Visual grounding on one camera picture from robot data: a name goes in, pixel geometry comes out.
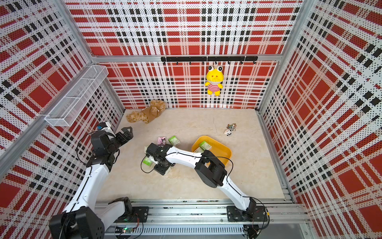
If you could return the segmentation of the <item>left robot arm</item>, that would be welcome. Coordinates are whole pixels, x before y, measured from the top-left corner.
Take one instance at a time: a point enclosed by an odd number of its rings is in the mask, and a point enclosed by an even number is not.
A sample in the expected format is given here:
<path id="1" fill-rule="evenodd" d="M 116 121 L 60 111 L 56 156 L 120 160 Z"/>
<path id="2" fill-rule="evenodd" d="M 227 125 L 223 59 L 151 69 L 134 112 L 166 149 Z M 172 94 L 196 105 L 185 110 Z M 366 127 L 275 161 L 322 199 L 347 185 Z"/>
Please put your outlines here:
<path id="1" fill-rule="evenodd" d="M 54 239 L 102 239 L 105 231 L 117 219 L 133 214 L 130 200 L 118 198 L 100 213 L 95 213 L 95 205 L 103 183 L 106 181 L 120 153 L 120 147 L 133 139 L 132 127 L 124 127 L 113 133 L 108 122 L 98 125 L 91 133 L 93 151 L 86 164 L 84 178 L 75 196 L 61 214 L 49 222 Z"/>

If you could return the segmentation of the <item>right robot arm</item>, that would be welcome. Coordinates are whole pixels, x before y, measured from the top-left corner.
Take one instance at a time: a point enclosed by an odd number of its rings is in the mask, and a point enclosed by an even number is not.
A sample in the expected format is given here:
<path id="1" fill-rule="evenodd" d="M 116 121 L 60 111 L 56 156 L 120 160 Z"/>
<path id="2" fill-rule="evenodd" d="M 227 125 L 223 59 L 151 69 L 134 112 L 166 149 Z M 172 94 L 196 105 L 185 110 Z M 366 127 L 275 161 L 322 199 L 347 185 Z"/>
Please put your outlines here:
<path id="1" fill-rule="evenodd" d="M 209 150 L 189 152 L 169 144 L 157 146 L 152 143 L 146 149 L 146 157 L 155 164 L 154 170 L 161 175 L 165 175 L 174 164 L 194 169 L 204 184 L 219 189 L 233 202 L 233 206 L 226 208 L 229 222 L 269 222 L 265 205 L 246 195 L 232 181 L 225 164 L 220 161 L 223 156 L 215 156 Z"/>

